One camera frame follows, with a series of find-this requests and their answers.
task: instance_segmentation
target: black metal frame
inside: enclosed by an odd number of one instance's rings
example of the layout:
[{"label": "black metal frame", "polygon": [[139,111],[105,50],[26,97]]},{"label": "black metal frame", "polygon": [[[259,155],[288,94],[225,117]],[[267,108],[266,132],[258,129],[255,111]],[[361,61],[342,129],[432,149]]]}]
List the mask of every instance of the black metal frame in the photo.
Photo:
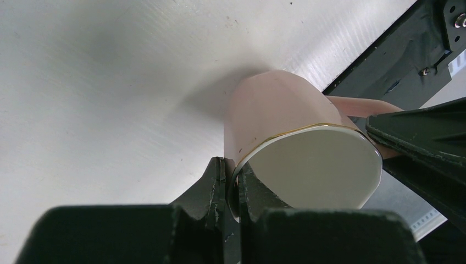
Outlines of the black metal frame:
[{"label": "black metal frame", "polygon": [[[466,12],[465,2],[417,1],[324,94],[383,100],[405,110],[419,108],[451,81],[448,64],[466,48],[466,29],[456,29],[452,21],[452,16]],[[449,13],[450,6],[463,4],[465,10],[457,7]],[[451,31],[462,36],[459,41],[448,37]]]}]

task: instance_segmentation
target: white surface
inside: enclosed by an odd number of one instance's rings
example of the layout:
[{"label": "white surface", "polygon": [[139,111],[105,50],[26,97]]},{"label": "white surface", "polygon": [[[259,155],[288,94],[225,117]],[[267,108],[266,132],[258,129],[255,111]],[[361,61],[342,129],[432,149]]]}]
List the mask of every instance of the white surface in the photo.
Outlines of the white surface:
[{"label": "white surface", "polygon": [[51,207],[175,199],[240,79],[323,90],[413,2],[0,1],[0,263]]}]

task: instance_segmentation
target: porcelain mug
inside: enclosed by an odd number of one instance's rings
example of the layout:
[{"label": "porcelain mug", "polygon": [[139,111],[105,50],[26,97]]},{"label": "porcelain mug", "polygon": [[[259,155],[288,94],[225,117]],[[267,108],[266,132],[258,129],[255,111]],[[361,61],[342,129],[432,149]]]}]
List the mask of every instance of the porcelain mug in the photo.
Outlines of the porcelain mug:
[{"label": "porcelain mug", "polygon": [[380,183],[382,156],[347,114],[399,110],[377,100],[326,97],[282,70],[245,79],[225,117],[229,191],[249,162],[256,177],[292,207],[361,208]]}]

